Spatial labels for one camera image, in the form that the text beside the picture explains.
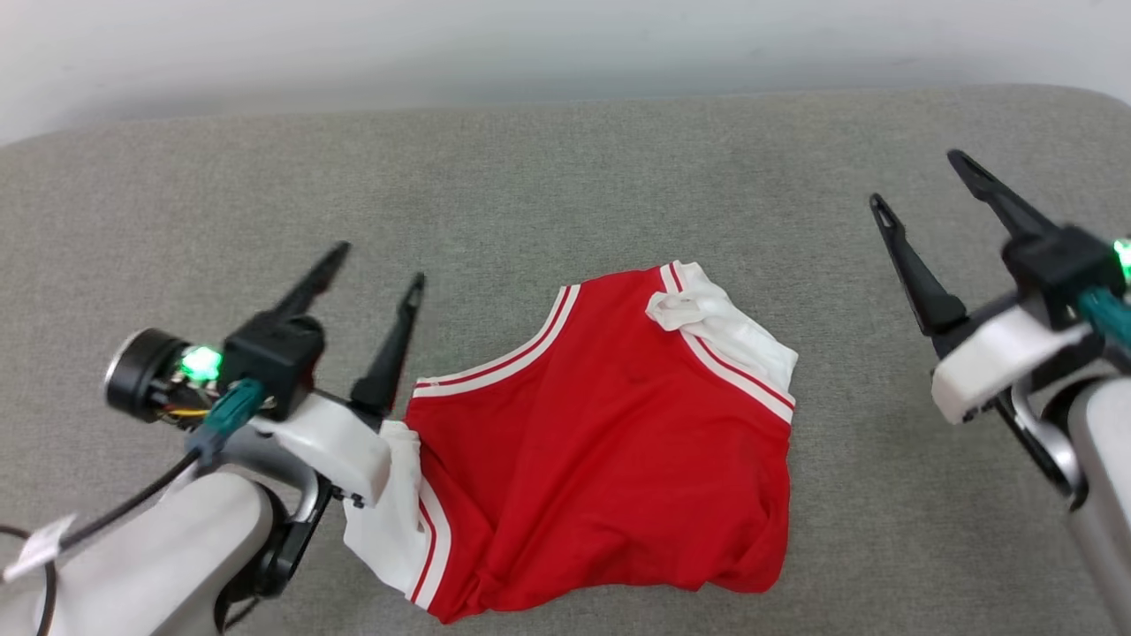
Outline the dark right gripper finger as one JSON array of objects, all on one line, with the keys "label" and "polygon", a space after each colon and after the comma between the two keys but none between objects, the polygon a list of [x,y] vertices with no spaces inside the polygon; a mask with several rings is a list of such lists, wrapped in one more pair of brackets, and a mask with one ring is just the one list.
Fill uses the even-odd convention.
[{"label": "dark right gripper finger", "polygon": [[946,160],[972,196],[998,215],[1011,238],[1038,238],[1057,232],[1057,223],[1035,209],[964,151],[950,149],[946,152]]},{"label": "dark right gripper finger", "polygon": [[906,226],[881,194],[869,197],[877,229],[903,285],[921,333],[941,342],[967,320],[964,302],[946,290],[907,240]]}]

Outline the white dark left gripper body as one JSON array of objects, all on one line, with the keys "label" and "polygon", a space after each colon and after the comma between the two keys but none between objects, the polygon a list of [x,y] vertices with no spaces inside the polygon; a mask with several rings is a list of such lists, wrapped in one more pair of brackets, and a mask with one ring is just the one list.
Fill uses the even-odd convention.
[{"label": "white dark left gripper body", "polygon": [[[159,329],[138,330],[118,347],[104,377],[109,406],[137,420],[185,428],[202,439],[202,420],[219,399],[221,354]],[[303,492],[301,512],[314,508],[319,480],[359,508],[378,502],[391,476],[391,446],[334,396],[316,393],[285,421],[260,412],[222,439],[206,444],[198,473],[222,464],[243,466]]]}]

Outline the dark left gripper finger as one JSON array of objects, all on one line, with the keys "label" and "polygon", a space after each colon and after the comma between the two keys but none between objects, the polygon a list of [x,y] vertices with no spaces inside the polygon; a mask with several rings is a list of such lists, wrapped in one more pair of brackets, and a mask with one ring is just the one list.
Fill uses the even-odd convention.
[{"label": "dark left gripper finger", "polygon": [[375,351],[375,358],[366,372],[353,383],[351,410],[374,430],[380,429],[396,404],[425,289],[428,275],[418,270],[400,299],[392,329]]},{"label": "dark left gripper finger", "polygon": [[346,261],[352,243],[336,242],[323,257],[301,277],[274,306],[274,315],[279,321],[288,321],[295,315],[304,315],[314,306],[316,298],[328,291],[337,273]]}]

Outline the white dark right gripper body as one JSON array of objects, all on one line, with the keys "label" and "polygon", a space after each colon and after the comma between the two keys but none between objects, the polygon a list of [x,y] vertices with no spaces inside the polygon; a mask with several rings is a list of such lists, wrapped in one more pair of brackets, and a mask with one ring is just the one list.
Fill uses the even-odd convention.
[{"label": "white dark right gripper body", "polygon": [[958,424],[1060,354],[1082,344],[1090,352],[1096,334],[1087,323],[1054,329],[1035,299],[1007,295],[996,313],[982,313],[978,323],[957,296],[933,295],[930,337],[946,344],[930,395],[946,421]]}]

